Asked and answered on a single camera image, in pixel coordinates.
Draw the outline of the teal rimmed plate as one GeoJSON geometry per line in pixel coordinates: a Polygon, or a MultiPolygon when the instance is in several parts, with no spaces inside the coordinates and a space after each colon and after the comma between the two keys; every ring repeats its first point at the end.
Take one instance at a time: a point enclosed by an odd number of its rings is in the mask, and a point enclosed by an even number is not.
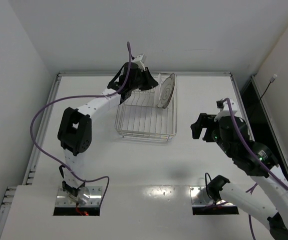
{"type": "Polygon", "coordinates": [[[161,89],[161,85],[162,85],[162,77],[161,77],[161,73],[158,74],[158,77],[156,79],[158,86],[156,86],[155,92],[154,92],[154,106],[156,108],[160,108],[160,89],[161,89]]]}

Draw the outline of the black rimmed white plate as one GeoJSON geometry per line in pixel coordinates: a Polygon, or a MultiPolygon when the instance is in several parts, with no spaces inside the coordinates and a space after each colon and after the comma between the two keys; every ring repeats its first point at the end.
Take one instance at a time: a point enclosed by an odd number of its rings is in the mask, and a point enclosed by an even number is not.
{"type": "Polygon", "coordinates": [[[168,77],[161,85],[160,89],[160,108],[166,109],[169,105],[168,98],[171,92],[171,79],[168,77]]]}

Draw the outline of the orange sunburst plate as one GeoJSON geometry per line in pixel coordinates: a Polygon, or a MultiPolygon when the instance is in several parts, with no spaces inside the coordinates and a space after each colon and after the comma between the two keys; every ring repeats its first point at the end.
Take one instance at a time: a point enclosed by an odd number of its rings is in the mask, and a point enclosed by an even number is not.
{"type": "Polygon", "coordinates": [[[177,76],[175,73],[172,73],[169,77],[171,79],[171,92],[170,92],[170,95],[168,98],[168,103],[170,103],[172,100],[172,97],[173,97],[173,94],[174,94],[175,88],[176,88],[176,81],[177,81],[177,76]]]}

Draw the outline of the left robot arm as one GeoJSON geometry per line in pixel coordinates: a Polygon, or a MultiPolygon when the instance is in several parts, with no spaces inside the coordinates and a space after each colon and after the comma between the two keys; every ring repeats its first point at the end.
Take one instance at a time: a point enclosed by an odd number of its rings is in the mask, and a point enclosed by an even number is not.
{"type": "Polygon", "coordinates": [[[92,142],[92,124],[101,115],[127,100],[134,90],[147,91],[158,86],[142,60],[125,63],[102,92],[78,108],[65,109],[58,131],[58,140],[64,150],[65,163],[60,167],[62,187],[77,197],[86,181],[82,179],[84,153],[92,142]]]}

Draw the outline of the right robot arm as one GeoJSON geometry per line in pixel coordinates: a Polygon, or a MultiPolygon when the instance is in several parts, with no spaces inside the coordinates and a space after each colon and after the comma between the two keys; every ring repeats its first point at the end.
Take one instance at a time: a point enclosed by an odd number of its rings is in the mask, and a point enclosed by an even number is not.
{"type": "Polygon", "coordinates": [[[271,150],[252,141],[245,121],[234,115],[201,113],[190,128],[193,139],[200,138],[205,129],[203,140],[216,143],[263,190],[272,205],[260,203],[222,175],[206,184],[208,197],[242,209],[267,228],[273,239],[288,240],[288,181],[271,150]]]}

